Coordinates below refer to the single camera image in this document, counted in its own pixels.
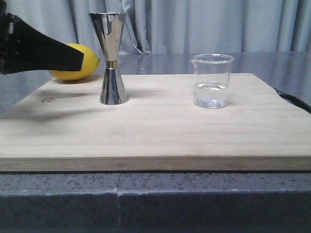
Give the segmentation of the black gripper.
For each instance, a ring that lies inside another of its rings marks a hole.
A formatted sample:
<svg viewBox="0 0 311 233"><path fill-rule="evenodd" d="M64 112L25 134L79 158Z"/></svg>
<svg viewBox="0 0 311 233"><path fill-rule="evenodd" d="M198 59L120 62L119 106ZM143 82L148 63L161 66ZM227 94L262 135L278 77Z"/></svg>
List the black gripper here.
<svg viewBox="0 0 311 233"><path fill-rule="evenodd" d="M29 70L80 71L84 54L6 12L0 0L0 73Z"/></svg>

